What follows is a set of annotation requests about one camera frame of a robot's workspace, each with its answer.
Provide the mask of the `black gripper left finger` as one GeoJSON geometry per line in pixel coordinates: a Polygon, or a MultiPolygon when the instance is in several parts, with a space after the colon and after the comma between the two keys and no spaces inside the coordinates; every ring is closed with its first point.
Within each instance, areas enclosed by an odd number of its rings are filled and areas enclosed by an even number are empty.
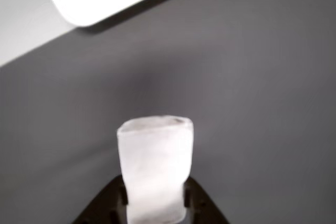
{"type": "Polygon", "coordinates": [[[83,223],[128,223],[129,201],[121,175],[111,180],[73,221],[83,223]]]}

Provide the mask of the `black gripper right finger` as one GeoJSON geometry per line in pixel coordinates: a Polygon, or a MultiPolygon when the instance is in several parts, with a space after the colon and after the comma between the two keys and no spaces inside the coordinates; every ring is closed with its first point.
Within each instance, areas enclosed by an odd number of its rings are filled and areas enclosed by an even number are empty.
{"type": "Polygon", "coordinates": [[[184,223],[229,224],[225,215],[195,179],[188,178],[184,183],[183,198],[186,210],[184,223]]]}

